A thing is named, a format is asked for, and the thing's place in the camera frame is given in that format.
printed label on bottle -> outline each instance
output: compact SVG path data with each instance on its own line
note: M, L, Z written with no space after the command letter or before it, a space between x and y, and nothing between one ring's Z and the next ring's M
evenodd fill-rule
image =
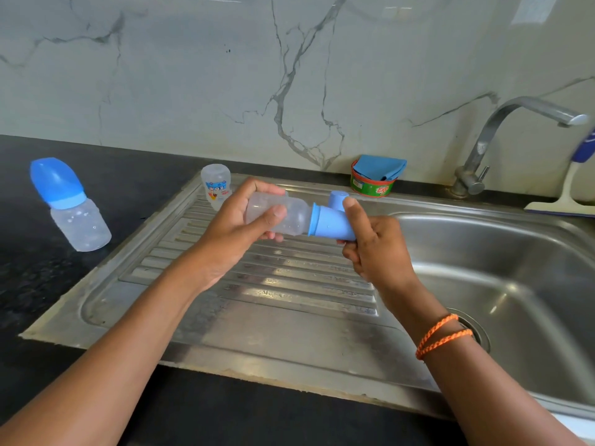
M227 189L227 181L207 181L206 187L209 189L208 193L209 197L211 197L211 200L224 199L227 194L229 194L229 189Z

light blue cap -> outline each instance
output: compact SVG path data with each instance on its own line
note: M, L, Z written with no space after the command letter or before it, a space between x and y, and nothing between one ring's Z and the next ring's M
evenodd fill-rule
M87 200L74 171L57 158L31 161L29 175L43 201L56 210L73 208Z
M311 235L355 241L355 233L353 233L345 212L316 203L312 205L312 217L308 230L308 236Z
M334 210L345 211L343 208L343 201L349 194L345 191L331 191L331 195L328 197L328 207Z

sink basin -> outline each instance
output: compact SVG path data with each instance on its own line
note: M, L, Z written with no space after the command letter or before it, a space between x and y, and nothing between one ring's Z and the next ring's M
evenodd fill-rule
M310 204L343 189L271 181ZM399 219L422 282L542 405L595 420L591 224L398 194L360 200ZM197 176L22 336L89 347L214 214ZM254 244L192 304L162 363L451 416L414 352L341 248L300 236Z

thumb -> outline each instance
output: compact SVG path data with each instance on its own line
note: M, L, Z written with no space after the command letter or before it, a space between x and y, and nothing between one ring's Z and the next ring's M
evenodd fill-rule
M345 208L345 214L351 224L351 228L353 228L356 239L366 241L376 236L368 215L357 200L353 197L347 197L343 201L343 207Z
M266 210L259 217L254 219L251 223L244 225L241 228L242 236L252 244L260 236L271 230L275 225L281 223L287 216L287 208L285 205L275 205Z

black countertop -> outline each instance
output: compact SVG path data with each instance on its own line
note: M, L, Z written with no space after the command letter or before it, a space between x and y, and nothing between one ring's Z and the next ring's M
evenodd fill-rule
M0 422L83 353L25 341L26 329L106 258L184 183L213 160L0 135ZM29 163L55 156L77 173L112 232L89 253L74 251L29 181ZM342 174L223 162L234 173L348 185ZM396 191L442 195L443 187L398 181ZM527 200L485 191L482 201ZM456 423L307 392L158 366L122 444L465 444Z

